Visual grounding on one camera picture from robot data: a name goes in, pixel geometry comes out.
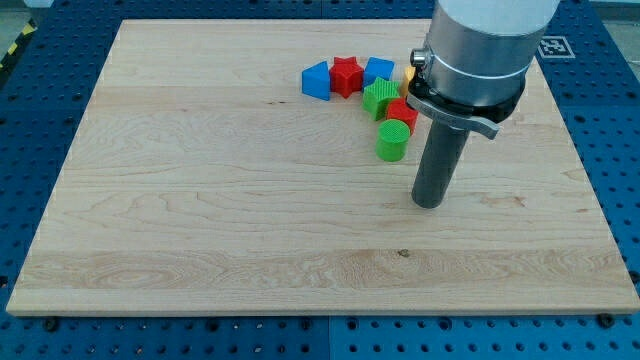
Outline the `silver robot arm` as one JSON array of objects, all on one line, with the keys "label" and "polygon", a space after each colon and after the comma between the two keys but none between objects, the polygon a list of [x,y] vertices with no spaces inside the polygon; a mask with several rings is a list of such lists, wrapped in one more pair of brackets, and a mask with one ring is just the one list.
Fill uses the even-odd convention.
[{"label": "silver robot arm", "polygon": [[514,111],[558,0],[440,0],[420,48],[407,104],[456,130],[496,137]]}]

